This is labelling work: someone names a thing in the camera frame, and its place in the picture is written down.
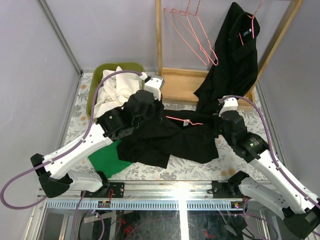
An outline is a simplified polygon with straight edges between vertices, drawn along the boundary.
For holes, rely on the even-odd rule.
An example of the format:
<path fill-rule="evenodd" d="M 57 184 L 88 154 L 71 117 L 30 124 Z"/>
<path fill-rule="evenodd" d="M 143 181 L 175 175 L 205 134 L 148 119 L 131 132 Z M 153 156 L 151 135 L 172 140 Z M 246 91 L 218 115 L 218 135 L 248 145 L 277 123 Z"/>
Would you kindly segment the pink wire hanger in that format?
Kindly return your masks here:
<path fill-rule="evenodd" d="M 191 2 L 191 5 L 190 5 L 190 8 L 189 8 L 189 11 L 190 12 L 194 12 L 196 10 L 196 6 L 197 6 L 197 3 L 195 4 L 195 9 L 191 9 L 192 8 L 192 2 Z M 168 20 L 168 22 L 170 23 L 170 25 L 173 27 L 174 31 L 178 34 L 178 36 L 182 39 L 182 37 L 185 39 L 185 41 L 187 41 L 190 46 L 204 59 L 204 54 L 200 51 L 199 49 L 199 45 L 197 44 L 197 42 L 195 41 L 195 39 L 192 37 L 192 35 L 189 33 L 189 31 L 183 27 L 183 25 L 172 15 L 171 13 L 171 10 L 172 8 L 176 8 L 176 7 L 164 7 L 163 8 L 163 14 L 166 18 L 166 20 Z M 189 26 L 187 21 L 186 21 L 186 18 L 184 16 L 177 16 L 179 20 L 181 20 L 187 27 Z M 201 43 L 203 44 L 204 48 L 209 52 L 209 45 L 208 45 L 208 42 L 204 36 L 204 34 L 202 33 L 202 30 L 199 26 L 199 24 L 197 23 L 196 19 L 194 16 L 192 16 L 191 18 L 191 23 L 193 24 L 193 26 L 195 27 L 195 30 L 198 34 L 198 37 L 201 41 Z"/>

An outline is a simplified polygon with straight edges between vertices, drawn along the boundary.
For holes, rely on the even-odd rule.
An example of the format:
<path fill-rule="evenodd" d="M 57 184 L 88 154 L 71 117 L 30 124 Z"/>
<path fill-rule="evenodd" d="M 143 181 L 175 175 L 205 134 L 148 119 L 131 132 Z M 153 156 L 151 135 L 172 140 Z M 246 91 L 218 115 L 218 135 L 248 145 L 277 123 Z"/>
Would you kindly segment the pink hanger of white shirt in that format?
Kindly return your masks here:
<path fill-rule="evenodd" d="M 190 46 L 190 44 L 187 41 L 185 41 L 185 39 L 182 37 L 182 39 L 185 41 L 185 43 L 188 45 L 188 47 L 195 53 L 195 55 L 202 61 L 202 63 L 205 66 L 209 66 L 210 64 L 217 66 L 219 64 L 218 56 L 212 47 L 212 44 L 211 44 L 211 41 L 210 41 L 209 36 L 207 34 L 207 31 L 205 30 L 204 25 L 203 25 L 203 23 L 200 19 L 200 16 L 199 16 L 200 5 L 201 5 L 201 0 L 198 1 L 195 11 L 191 12 L 190 11 L 191 1 L 189 0 L 185 10 L 178 10 L 177 8 L 172 8 L 171 13 L 182 24 L 182 26 L 185 27 L 189 31 L 189 33 L 192 35 L 192 37 L 194 38 L 194 40 L 198 44 L 199 50 L 203 53 L 204 58 L 202 58 Z M 186 18 L 186 22 L 188 23 L 188 26 L 186 26 L 181 20 L 179 20 L 178 15 Z M 196 22 L 200 26 L 200 29 L 202 30 L 202 33 L 204 34 L 204 37 L 208 43 L 210 53 L 205 49 L 201 40 L 199 39 L 197 31 L 192 24 L 191 17 L 195 17 Z"/>

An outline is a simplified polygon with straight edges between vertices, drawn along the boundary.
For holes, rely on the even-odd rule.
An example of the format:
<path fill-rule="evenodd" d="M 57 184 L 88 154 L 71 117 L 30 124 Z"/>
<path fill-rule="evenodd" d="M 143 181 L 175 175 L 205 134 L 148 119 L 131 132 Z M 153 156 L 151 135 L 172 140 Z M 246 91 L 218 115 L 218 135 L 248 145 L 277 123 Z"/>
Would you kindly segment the pink hanger of black shirt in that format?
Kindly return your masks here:
<path fill-rule="evenodd" d="M 183 122 L 184 127 L 187 125 L 191 125 L 191 126 L 203 125 L 203 123 L 200 123 L 200 122 L 192 122 L 190 119 L 181 119 L 181 118 L 176 118 L 168 115 L 166 115 L 166 117 L 171 120 Z"/>

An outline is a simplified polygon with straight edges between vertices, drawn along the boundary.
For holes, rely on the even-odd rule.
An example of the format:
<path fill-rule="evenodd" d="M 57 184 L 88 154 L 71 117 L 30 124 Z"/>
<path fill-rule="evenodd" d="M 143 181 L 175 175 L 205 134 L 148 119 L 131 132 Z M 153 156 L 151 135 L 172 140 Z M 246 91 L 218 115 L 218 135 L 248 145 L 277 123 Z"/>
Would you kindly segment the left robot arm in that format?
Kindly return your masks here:
<path fill-rule="evenodd" d="M 50 154 L 33 155 L 30 160 L 46 197 L 56 198 L 68 190 L 86 191 L 97 197 L 105 197 L 110 184 L 102 171 L 89 173 L 72 168 L 99 149 L 130 136 L 146 121 L 159 119 L 161 98 L 160 90 L 138 90 L 123 106 L 98 117 L 74 141 Z"/>

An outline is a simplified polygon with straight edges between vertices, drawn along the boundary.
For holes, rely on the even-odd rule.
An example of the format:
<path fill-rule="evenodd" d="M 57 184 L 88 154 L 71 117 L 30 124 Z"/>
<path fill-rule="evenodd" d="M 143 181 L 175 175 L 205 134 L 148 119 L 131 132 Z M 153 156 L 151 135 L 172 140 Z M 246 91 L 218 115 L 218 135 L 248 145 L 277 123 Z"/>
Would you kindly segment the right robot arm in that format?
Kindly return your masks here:
<path fill-rule="evenodd" d="M 228 180 L 229 194 L 256 200 L 280 217 L 293 235 L 306 238 L 320 224 L 319 196 L 281 163 L 262 137 L 247 130 L 236 110 L 225 111 L 216 119 L 216 130 L 233 152 L 259 170 L 275 188 L 272 190 L 239 171 Z"/>

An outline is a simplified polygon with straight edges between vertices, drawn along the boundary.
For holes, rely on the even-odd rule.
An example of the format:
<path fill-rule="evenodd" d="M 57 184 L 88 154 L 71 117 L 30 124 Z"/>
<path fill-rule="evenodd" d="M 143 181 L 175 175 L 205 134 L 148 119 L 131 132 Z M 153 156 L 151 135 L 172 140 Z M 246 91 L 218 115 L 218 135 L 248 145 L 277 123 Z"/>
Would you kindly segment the white shirt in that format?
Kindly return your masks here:
<path fill-rule="evenodd" d="M 122 72 L 118 65 L 115 70 L 105 69 L 102 71 L 100 81 L 93 91 L 93 118 L 102 116 L 105 112 L 116 107 L 121 107 L 129 100 L 129 97 L 141 89 L 142 79 L 138 70 Z"/>

